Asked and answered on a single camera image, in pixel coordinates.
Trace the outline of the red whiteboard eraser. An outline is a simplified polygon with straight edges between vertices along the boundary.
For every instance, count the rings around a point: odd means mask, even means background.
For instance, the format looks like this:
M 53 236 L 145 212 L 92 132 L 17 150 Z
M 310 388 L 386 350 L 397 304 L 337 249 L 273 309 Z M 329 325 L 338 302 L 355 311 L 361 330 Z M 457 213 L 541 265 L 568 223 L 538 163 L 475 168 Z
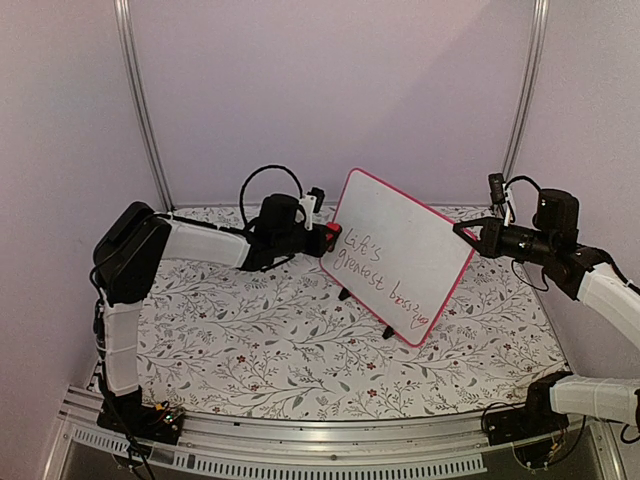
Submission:
M 327 228 L 326 239 L 328 241 L 337 240 L 340 234 L 342 233 L 342 227 L 339 224 L 334 222 L 328 222 L 326 224 L 326 228 Z

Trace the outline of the pink framed whiteboard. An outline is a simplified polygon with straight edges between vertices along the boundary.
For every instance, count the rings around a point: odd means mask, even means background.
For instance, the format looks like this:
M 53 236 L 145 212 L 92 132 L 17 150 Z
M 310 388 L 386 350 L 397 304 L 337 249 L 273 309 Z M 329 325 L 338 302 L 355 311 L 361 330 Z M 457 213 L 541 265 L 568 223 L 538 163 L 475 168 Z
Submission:
M 444 214 L 359 168 L 347 177 L 333 221 L 342 231 L 321 268 L 406 344 L 422 345 L 473 249 Z

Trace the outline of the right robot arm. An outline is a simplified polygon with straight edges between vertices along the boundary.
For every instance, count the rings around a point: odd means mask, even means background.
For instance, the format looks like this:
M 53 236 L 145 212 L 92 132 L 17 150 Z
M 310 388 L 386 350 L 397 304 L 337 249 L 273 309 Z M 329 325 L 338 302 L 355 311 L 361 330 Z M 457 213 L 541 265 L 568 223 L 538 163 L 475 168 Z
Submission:
M 540 266 L 570 299 L 597 312 L 637 345 L 639 289 L 607 252 L 578 243 L 578 213 L 579 201 L 570 193 L 541 189 L 530 228 L 505 217 L 482 217 L 458 222 L 453 231 L 482 257 Z M 501 444 L 563 429 L 571 414 L 637 426 L 639 383 L 551 373 L 528 386 L 523 406 L 489 413 L 482 426 L 491 444 Z

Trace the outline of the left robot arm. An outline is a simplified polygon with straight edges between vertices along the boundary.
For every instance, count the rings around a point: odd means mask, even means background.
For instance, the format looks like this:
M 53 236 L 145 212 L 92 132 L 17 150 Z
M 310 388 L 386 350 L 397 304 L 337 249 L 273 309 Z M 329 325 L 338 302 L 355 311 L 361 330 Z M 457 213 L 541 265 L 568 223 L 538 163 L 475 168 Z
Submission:
M 314 220 L 319 197 L 272 194 L 243 227 L 154 211 L 132 203 L 94 249 L 89 274 L 97 291 L 93 329 L 103 362 L 104 395 L 116 398 L 111 419 L 128 434 L 148 426 L 148 412 L 129 395 L 139 392 L 138 321 L 164 260 L 206 262 L 243 272 L 267 272 L 298 254 L 321 258 L 334 250 L 340 225 Z

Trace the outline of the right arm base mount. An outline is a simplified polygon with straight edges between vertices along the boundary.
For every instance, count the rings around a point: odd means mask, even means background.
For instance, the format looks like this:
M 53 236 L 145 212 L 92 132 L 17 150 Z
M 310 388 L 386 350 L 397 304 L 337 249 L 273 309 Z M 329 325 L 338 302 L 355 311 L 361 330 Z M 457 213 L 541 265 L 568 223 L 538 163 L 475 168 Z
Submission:
M 569 427 L 569 418 L 547 408 L 509 406 L 485 410 L 480 424 L 489 444 L 495 446 L 559 432 Z

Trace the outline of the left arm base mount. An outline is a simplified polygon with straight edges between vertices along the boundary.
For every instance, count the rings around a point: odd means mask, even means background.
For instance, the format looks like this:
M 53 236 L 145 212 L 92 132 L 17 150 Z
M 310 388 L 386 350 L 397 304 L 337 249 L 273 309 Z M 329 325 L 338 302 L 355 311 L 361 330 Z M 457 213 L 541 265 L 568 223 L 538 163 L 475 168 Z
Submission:
M 143 405 L 116 398 L 112 403 L 103 402 L 97 425 L 136 439 L 177 445 L 181 436 L 185 412 L 179 407 Z

